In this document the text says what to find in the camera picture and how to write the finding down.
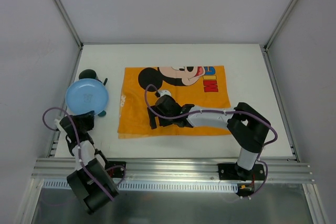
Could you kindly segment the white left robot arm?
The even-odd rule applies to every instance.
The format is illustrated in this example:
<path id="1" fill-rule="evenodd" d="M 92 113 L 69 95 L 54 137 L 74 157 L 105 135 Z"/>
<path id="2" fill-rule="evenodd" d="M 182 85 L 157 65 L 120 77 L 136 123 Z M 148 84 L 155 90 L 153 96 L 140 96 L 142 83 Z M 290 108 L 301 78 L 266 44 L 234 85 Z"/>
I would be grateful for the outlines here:
<path id="1" fill-rule="evenodd" d="M 109 176 L 110 165 L 103 153 L 96 149 L 89 135 L 94 127 L 94 112 L 65 116 L 56 121 L 65 133 L 70 154 L 75 158 L 75 171 L 67 176 L 67 183 L 88 214 L 93 214 L 119 194 L 116 183 Z"/>

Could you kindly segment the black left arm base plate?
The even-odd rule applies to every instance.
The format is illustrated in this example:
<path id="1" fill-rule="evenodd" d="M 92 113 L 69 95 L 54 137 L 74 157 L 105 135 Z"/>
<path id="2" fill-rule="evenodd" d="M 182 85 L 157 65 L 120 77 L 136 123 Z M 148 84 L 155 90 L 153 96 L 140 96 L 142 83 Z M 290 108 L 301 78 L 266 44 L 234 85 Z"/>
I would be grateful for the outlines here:
<path id="1" fill-rule="evenodd" d="M 107 161 L 105 170 L 111 178 L 122 178 L 125 175 L 126 162 Z"/>

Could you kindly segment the teal plastic spoon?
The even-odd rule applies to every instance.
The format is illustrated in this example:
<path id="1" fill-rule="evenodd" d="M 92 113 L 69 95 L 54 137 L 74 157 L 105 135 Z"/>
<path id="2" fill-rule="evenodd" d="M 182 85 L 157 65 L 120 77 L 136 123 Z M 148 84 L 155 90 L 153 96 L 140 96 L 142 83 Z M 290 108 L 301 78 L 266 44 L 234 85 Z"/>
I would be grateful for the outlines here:
<path id="1" fill-rule="evenodd" d="M 104 117 L 106 115 L 106 111 L 102 111 L 98 114 L 99 117 Z"/>

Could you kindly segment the orange cartoon cloth placemat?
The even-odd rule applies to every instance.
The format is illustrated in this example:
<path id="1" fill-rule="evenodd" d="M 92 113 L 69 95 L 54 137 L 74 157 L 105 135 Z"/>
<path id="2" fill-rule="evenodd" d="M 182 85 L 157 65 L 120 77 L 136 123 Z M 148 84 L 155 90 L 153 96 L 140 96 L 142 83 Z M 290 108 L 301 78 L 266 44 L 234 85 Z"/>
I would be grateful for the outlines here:
<path id="1" fill-rule="evenodd" d="M 118 137 L 229 134 L 226 129 L 191 127 L 186 118 L 177 118 L 196 106 L 231 106 L 224 66 L 126 68 Z"/>

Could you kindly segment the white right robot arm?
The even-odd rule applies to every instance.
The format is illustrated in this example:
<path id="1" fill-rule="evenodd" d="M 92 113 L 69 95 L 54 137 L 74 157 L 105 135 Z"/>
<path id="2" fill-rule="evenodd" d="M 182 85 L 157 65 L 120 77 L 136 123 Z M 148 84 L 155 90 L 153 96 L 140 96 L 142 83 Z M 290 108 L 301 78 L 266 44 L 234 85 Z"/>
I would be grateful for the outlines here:
<path id="1" fill-rule="evenodd" d="M 194 104 L 180 106 L 171 96 L 161 96 L 155 105 L 148 105 L 151 129 L 162 127 L 211 127 L 228 130 L 240 146 L 237 162 L 226 173 L 233 179 L 249 180 L 260 157 L 269 131 L 270 122 L 244 102 L 232 109 L 204 108 Z"/>

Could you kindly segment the light blue plate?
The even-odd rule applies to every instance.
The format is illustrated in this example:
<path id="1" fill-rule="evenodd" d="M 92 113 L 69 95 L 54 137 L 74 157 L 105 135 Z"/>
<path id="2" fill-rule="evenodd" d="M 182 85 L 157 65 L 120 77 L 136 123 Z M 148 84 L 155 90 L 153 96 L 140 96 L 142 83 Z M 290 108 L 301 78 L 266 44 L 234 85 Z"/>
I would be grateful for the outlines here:
<path id="1" fill-rule="evenodd" d="M 93 111 L 98 115 L 109 102 L 109 93 L 102 82 L 96 79 L 80 79 L 69 86 L 65 95 L 68 109 L 75 115 Z"/>

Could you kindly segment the dark green mug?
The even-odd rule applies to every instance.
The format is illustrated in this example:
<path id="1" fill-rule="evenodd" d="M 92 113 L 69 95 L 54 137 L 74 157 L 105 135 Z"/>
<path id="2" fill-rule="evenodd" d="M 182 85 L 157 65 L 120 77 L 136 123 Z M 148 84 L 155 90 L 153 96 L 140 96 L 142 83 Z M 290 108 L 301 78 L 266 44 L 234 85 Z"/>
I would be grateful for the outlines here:
<path id="1" fill-rule="evenodd" d="M 85 69 L 85 70 L 83 70 L 79 74 L 78 78 L 79 78 L 79 80 L 81 80 L 81 79 L 94 79 L 94 80 L 100 81 L 97 73 L 93 69 Z"/>

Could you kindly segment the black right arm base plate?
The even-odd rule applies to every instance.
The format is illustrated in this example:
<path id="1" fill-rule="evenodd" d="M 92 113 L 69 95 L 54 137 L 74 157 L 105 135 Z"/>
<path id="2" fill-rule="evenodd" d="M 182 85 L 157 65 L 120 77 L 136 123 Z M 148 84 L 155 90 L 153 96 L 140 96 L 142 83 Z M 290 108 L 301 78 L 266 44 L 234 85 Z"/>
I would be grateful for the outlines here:
<path id="1" fill-rule="evenodd" d="M 266 178 L 262 164 L 255 164 L 251 170 L 241 168 L 236 163 L 220 163 L 217 167 L 220 180 L 262 181 Z"/>

